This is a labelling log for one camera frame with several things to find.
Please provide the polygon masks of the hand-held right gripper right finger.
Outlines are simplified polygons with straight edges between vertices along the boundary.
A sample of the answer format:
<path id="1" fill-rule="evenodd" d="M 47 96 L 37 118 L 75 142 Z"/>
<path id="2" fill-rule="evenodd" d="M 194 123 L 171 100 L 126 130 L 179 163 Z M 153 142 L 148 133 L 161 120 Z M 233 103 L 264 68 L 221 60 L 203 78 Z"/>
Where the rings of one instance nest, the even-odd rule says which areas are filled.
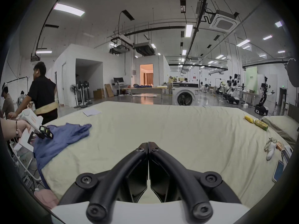
<path id="1" fill-rule="evenodd" d="M 154 142 L 149 142 L 149 179 L 162 203 L 182 200 L 191 219 L 210 219 L 214 213 L 210 201 L 241 204 L 220 174 L 186 169 Z"/>

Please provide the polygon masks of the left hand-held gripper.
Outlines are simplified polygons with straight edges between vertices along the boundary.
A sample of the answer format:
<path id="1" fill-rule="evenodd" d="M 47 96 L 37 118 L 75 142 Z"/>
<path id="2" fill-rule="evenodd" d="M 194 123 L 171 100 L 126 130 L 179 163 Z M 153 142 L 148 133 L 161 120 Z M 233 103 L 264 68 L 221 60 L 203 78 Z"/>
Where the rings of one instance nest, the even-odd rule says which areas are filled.
<path id="1" fill-rule="evenodd" d="M 18 140 L 18 144 L 27 150 L 34 151 L 34 147 L 31 145 L 34 134 L 41 139 L 47 138 L 52 140 L 54 138 L 50 128 L 42 125 L 43 117 L 37 116 L 31 109 L 24 109 L 19 116 L 19 120 L 25 121 L 30 126 L 30 130 L 25 129 Z"/>

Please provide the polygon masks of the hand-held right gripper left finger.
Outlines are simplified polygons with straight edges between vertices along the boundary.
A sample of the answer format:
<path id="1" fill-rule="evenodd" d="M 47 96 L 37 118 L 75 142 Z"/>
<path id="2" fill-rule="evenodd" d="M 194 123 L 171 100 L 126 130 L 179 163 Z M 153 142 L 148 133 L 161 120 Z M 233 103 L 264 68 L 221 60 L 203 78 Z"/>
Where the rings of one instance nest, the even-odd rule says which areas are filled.
<path id="1" fill-rule="evenodd" d="M 86 209 L 88 219 L 109 219 L 114 202 L 137 203 L 147 190 L 148 143 L 121 159 L 99 181 L 95 174 L 81 174 L 75 183 L 83 190 L 93 190 Z"/>

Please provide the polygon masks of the person's left hand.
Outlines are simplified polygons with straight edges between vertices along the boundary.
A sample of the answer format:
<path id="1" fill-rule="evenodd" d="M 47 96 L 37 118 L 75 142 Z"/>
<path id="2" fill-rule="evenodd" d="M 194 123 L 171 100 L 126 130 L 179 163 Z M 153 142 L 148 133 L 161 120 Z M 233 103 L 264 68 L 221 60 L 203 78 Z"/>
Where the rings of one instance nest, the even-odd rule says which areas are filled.
<path id="1" fill-rule="evenodd" d="M 24 136 L 24 133 L 30 137 L 32 134 L 30 124 L 25 120 L 16 120 L 16 138 L 18 141 Z"/>

